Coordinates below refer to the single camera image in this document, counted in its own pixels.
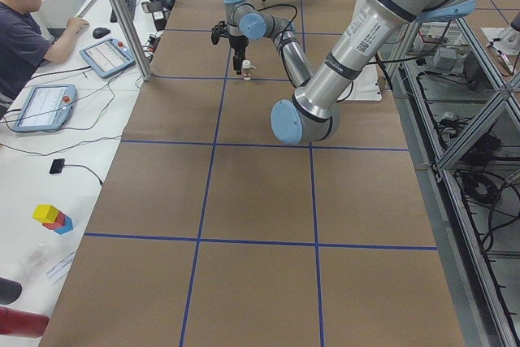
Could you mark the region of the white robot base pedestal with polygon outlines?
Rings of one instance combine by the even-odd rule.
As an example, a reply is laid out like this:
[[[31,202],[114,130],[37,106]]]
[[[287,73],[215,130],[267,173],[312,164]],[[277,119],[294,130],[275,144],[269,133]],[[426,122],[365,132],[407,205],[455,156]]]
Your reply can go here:
[[[337,103],[353,101],[379,102],[382,99],[377,68],[375,65],[368,65],[373,58],[369,58],[358,50],[354,50],[353,53],[345,54],[342,58],[337,55],[336,59],[342,65],[361,72],[337,98]]]

